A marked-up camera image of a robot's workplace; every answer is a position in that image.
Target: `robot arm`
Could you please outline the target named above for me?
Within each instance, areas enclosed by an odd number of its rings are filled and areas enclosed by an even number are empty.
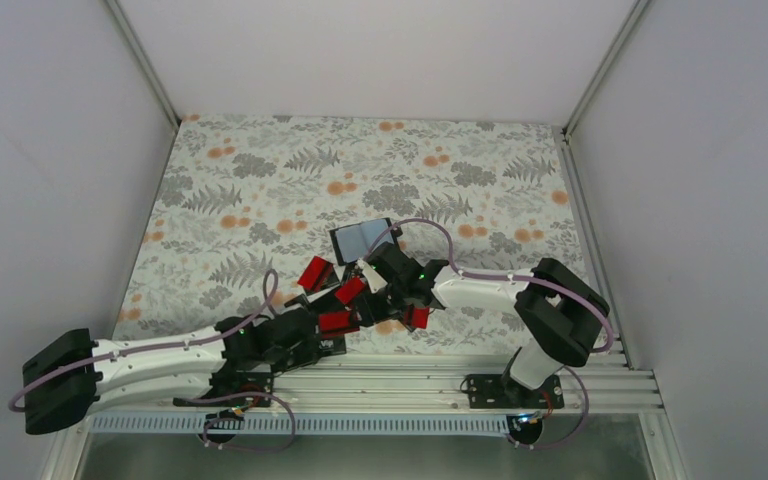
[[[383,228],[391,228],[389,221]],[[336,241],[335,249],[347,263],[343,278],[315,257],[299,280],[307,295],[271,319],[255,312],[248,319],[231,317],[187,334],[140,341],[92,341],[87,329],[67,332],[25,364],[24,383],[76,361],[84,366],[27,393],[27,433],[60,430],[116,405],[237,393],[255,370],[268,366],[282,373],[345,353],[343,336],[361,327],[397,319],[410,330],[425,328],[432,308],[479,307],[523,320],[533,339],[502,375],[506,394],[516,396],[540,388],[563,365],[583,366],[602,328],[578,301],[534,282],[560,286],[608,312],[601,297],[553,259],[530,270],[456,271],[447,260],[419,264],[401,252],[395,236],[366,259],[341,252]]]

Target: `white wall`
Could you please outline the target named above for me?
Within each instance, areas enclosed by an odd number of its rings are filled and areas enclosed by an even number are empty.
[[[572,114],[633,0],[122,0],[179,114]]]
[[[110,330],[172,135],[101,2],[0,2],[0,479],[50,442],[7,411],[22,364]]]
[[[685,462],[768,477],[768,2],[653,2],[573,138]]]

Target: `black mounting plate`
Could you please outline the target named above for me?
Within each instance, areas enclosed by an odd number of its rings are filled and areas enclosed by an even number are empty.
[[[213,388],[210,389],[207,394],[202,398],[216,398],[224,397],[225,395],[231,395],[237,392],[252,391],[251,386],[256,386],[261,392],[272,393],[273,382],[275,376],[271,372],[234,372],[232,375],[227,375],[219,378],[214,378]],[[209,406],[213,407],[236,407],[245,403],[243,397],[235,398],[233,400],[226,400],[224,402],[211,403]],[[203,407],[205,404],[195,404],[188,402],[183,398],[176,398],[172,401],[172,404],[176,407]],[[256,408],[272,406],[272,400],[261,397],[257,401]]]
[[[537,390],[527,390],[518,387],[520,392],[516,401],[505,392],[500,374],[472,374],[467,375],[461,384],[461,390],[469,396],[469,408],[475,409],[547,409],[545,392],[552,401],[552,408],[564,407],[564,396],[561,390],[561,380],[557,375],[552,375],[543,382]]]

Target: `gray floor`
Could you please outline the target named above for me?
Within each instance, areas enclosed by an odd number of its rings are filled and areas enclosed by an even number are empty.
[[[563,435],[574,422],[549,419],[545,439]],[[636,415],[592,417],[574,442],[544,452],[516,451],[504,440],[482,437],[299,437],[277,455],[205,449],[190,435],[105,434],[91,442],[83,480],[651,478]]]

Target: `floral pattern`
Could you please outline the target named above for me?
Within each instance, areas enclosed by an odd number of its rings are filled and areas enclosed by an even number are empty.
[[[379,217],[425,217],[456,240],[465,266],[510,269],[542,257],[586,278],[552,131],[546,125],[190,115],[184,119],[114,337],[170,335],[255,308],[263,273],[280,306],[302,293],[310,258],[333,259],[328,230]],[[443,237],[406,225],[424,262]],[[391,321],[347,336],[360,353],[508,354],[528,339],[513,316],[436,311],[427,330]]]

